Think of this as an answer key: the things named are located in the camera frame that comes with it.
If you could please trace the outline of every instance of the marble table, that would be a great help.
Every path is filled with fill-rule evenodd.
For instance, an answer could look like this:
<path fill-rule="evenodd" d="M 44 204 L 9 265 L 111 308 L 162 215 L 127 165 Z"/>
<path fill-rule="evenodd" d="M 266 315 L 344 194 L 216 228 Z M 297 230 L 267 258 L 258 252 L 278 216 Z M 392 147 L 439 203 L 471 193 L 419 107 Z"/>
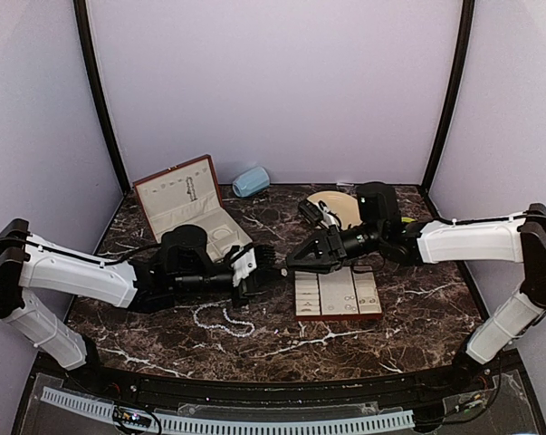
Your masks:
<path fill-rule="evenodd" d="M 236 198 L 228 186 L 221 189 L 226 210 L 246 233 L 255 242 L 274 245 L 284 257 L 312 231 L 297 214 L 297 203 L 313 192 L 337 188 L 277 185 L 249 199 Z M 416 188 L 396 190 L 403 216 L 430 218 Z M 152 241 L 132 192 L 99 254 L 115 257 Z M 378 256 L 368 261 L 381 262 Z M 384 311 L 379 321 L 298 323 L 294 286 L 287 279 L 260 288 L 260 295 L 238 309 L 226 295 L 155 314 L 78 297 L 68 324 L 90 336 L 102 362 L 112 368 L 214 381 L 314 382 L 447 365 L 482 322 L 453 263 L 403 267 L 387 262 L 376 282 Z"/>

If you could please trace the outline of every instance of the beige plate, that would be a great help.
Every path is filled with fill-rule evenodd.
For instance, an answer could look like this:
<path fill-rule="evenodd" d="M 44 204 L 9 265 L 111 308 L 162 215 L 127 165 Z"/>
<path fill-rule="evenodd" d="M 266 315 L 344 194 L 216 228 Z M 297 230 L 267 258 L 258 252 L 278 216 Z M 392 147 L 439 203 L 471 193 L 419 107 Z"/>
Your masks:
<path fill-rule="evenodd" d="M 347 195 L 343 192 L 334 192 L 326 190 L 317 192 L 310 195 L 307 198 L 310 202 L 323 201 L 327 204 L 330 211 L 335 213 L 341 220 L 343 229 L 347 229 L 349 225 L 355 227 L 361 223 L 359 217 L 359 208 L 357 207 L 357 200 L 351 195 Z"/>

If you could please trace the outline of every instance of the light blue case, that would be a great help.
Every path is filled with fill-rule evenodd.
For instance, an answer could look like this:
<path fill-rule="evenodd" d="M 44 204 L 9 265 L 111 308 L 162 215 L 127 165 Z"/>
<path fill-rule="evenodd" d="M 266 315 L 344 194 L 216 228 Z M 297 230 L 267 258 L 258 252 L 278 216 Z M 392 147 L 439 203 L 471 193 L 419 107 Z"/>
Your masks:
<path fill-rule="evenodd" d="M 257 166 L 239 175 L 233 181 L 233 192 L 237 197 L 247 198 L 269 187 L 271 179 L 263 167 Z"/>

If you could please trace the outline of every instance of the robotic hand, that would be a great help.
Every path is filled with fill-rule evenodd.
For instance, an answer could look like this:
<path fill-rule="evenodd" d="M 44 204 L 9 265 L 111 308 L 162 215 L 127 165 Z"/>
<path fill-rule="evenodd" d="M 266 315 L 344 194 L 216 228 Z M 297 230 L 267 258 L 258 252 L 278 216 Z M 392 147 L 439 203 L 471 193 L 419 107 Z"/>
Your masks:
<path fill-rule="evenodd" d="M 402 222 L 395 190 L 380 182 L 357 189 L 361 225 L 315 232 L 286 259 L 289 269 L 328 274 L 372 252 L 402 266 L 440 261 L 505 260 L 524 263 L 525 279 L 513 295 L 462 345 L 453 360 L 463 389 L 502 348 L 546 315 L 546 207 L 506 217 L 467 221 Z"/>
<path fill-rule="evenodd" d="M 282 277 L 273 268 L 271 246 L 233 247 L 220 262 L 206 252 L 201 227 L 177 227 L 162 237 L 149 261 L 109 260 L 56 246 L 28 231 L 16 219 L 0 234 L 0 319 L 48 352 L 64 369 L 96 367 L 95 344 L 51 313 L 30 288 L 81 295 L 138 313 L 174 306 L 182 295 L 230 292 L 233 304 L 247 298 L 263 281 Z"/>

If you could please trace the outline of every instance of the brown marble surface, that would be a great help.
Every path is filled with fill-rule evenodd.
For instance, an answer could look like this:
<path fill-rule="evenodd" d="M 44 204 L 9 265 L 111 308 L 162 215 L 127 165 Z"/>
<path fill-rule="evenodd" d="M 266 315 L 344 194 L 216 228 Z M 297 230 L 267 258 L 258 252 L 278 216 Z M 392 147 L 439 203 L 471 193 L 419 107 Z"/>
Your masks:
<path fill-rule="evenodd" d="M 280 185 L 239 199 L 223 186 L 222 194 L 226 210 L 246 233 L 255 242 L 273 244 L 284 257 L 312 231 L 298 216 L 297 203 L 327 189 L 335 187 Z M 429 218 L 415 188 L 399 187 L 397 193 L 404 216 Z M 151 241 L 132 193 L 99 254 L 114 257 Z M 370 264 L 380 262 L 369 258 Z M 239 309 L 224 295 L 155 314 L 77 298 L 69 325 L 95 341 L 109 367 L 203 380 L 310 382 L 449 364 L 460 342 L 481 323 L 453 263 L 402 267 L 387 262 L 376 281 L 385 314 L 380 321 L 298 323 L 293 283 L 287 279 L 259 289 L 262 294 Z"/>

